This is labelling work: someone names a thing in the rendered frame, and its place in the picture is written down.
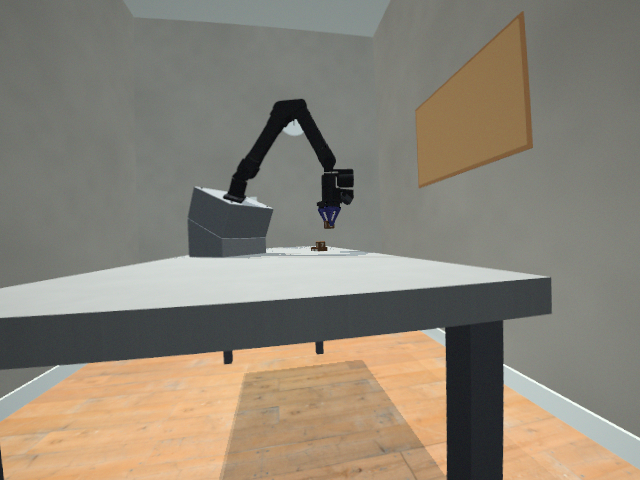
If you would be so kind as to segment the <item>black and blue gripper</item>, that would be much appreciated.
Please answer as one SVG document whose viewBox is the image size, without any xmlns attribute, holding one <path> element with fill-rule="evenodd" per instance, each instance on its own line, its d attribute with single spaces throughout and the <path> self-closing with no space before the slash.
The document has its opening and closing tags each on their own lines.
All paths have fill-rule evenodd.
<svg viewBox="0 0 640 480">
<path fill-rule="evenodd" d="M 342 200 L 333 199 L 333 187 L 334 186 L 322 188 L 322 201 L 317 202 L 317 206 L 319 206 L 318 212 L 320 213 L 323 221 L 326 221 L 323 212 L 326 213 L 330 226 L 334 225 L 335 220 L 341 210 L 340 203 L 342 203 Z M 331 222 L 334 211 L 335 211 L 335 215 Z"/>
</svg>

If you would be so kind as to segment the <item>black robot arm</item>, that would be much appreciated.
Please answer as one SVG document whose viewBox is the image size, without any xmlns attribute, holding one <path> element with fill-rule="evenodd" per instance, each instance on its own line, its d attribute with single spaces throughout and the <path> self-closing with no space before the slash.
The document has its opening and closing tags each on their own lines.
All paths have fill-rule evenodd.
<svg viewBox="0 0 640 480">
<path fill-rule="evenodd" d="M 237 203 L 242 203 L 245 200 L 246 181 L 253 179 L 257 175 L 264 157 L 283 128 L 286 128 L 290 122 L 297 119 L 324 168 L 324 172 L 338 172 L 336 174 L 324 173 L 321 176 L 322 188 L 336 187 L 337 177 L 337 186 L 339 188 L 333 187 L 333 199 L 342 200 L 345 205 L 349 205 L 354 198 L 353 190 L 340 188 L 353 187 L 353 169 L 333 169 L 336 163 L 335 156 L 314 122 L 305 100 L 278 101 L 274 104 L 270 115 L 254 146 L 238 165 L 237 171 L 232 176 L 229 192 L 223 195 L 223 199 Z"/>
</svg>

